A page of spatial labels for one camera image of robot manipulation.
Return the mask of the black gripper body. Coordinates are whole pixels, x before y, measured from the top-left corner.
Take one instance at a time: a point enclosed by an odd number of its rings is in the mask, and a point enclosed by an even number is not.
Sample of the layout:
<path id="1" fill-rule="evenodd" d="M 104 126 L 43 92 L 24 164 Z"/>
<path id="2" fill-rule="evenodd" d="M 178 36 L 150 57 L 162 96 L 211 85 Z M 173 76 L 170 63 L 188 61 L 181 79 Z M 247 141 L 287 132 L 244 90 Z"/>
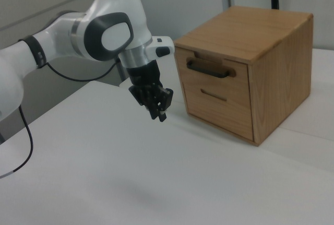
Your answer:
<path id="1" fill-rule="evenodd" d="M 151 86 L 159 85 L 162 87 L 160 81 L 160 71 L 156 61 L 151 61 L 148 64 L 136 68 L 126 69 L 132 85 L 129 90 L 141 87 L 141 86 Z"/>

